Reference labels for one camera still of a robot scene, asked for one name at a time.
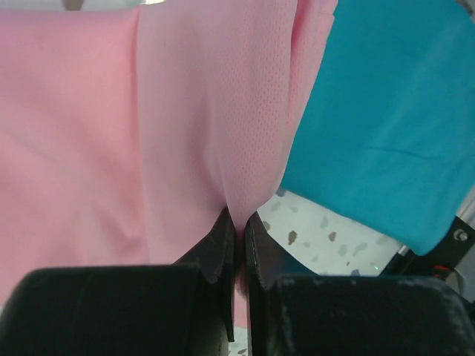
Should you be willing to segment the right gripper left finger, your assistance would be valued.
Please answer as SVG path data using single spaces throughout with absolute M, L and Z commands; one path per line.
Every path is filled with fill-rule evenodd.
M 235 227 L 223 210 L 170 265 L 42 268 L 1 313 L 3 355 L 227 355 Z

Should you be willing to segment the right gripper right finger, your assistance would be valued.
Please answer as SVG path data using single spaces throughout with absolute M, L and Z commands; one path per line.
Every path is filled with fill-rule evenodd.
M 399 257 L 378 277 L 324 276 L 268 234 L 244 230 L 250 355 L 472 355 L 474 305 L 450 266 Z

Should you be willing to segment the pink t shirt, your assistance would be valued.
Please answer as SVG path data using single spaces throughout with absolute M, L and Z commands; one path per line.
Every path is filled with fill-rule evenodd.
M 45 267 L 168 264 L 278 189 L 335 1 L 1 12 L 1 300 Z

